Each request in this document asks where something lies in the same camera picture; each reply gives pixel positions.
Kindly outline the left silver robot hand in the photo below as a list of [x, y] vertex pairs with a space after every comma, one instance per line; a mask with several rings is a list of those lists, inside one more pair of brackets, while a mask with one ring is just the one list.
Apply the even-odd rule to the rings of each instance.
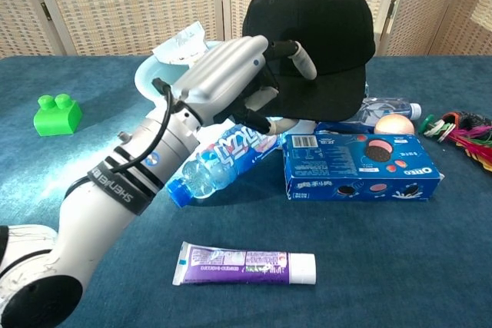
[[314, 62], [299, 42], [244, 36], [212, 48], [173, 84], [172, 93], [202, 127], [233, 117], [262, 134], [284, 133], [301, 118], [259, 112], [281, 92], [267, 65], [280, 58], [291, 60], [303, 78], [317, 77]]

